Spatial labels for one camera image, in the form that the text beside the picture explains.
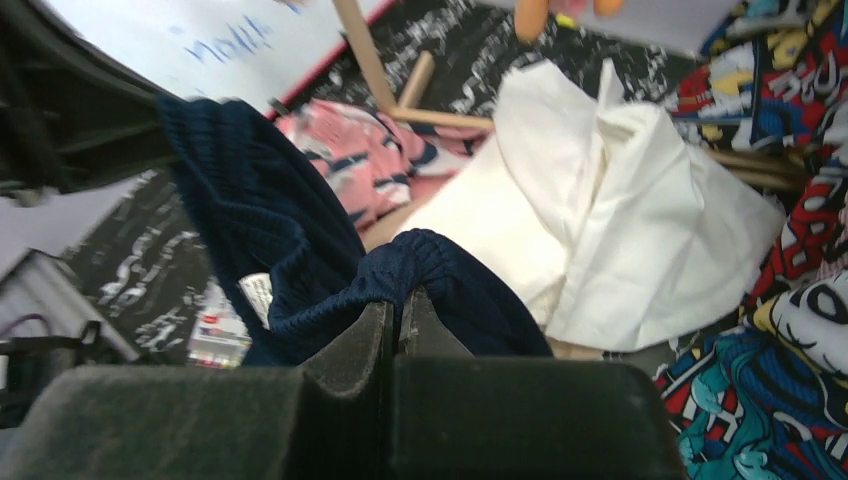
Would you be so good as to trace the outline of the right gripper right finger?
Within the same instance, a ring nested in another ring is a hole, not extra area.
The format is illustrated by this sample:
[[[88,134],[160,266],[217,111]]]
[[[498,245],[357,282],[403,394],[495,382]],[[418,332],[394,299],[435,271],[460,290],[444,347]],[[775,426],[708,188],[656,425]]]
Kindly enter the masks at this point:
[[[417,287],[403,307],[396,357],[444,360],[473,355],[443,324],[426,290]]]

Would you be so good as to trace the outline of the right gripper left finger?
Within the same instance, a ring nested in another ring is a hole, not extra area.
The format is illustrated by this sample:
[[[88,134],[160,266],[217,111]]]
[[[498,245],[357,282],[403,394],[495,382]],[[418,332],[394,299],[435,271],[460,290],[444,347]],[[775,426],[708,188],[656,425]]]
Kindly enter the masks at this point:
[[[378,391],[385,359],[392,357],[394,307],[368,304],[354,321],[301,367],[334,398],[360,398]]]

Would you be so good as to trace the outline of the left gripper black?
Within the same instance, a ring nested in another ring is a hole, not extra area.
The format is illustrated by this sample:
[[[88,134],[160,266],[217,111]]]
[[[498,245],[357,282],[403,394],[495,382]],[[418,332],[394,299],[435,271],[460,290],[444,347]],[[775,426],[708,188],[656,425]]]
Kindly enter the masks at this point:
[[[162,92],[46,2],[2,2],[2,195],[77,193],[175,162],[156,108]]]

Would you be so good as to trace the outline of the navy blue shorts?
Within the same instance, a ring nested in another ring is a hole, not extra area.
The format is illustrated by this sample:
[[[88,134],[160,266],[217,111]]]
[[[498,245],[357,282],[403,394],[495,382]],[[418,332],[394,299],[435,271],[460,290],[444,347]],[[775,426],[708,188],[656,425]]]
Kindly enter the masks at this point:
[[[401,311],[417,289],[475,355],[551,355],[513,290],[445,236],[413,229],[366,251],[325,180],[248,104],[163,95],[157,110],[185,211],[246,325],[246,365],[299,365],[367,305]]]

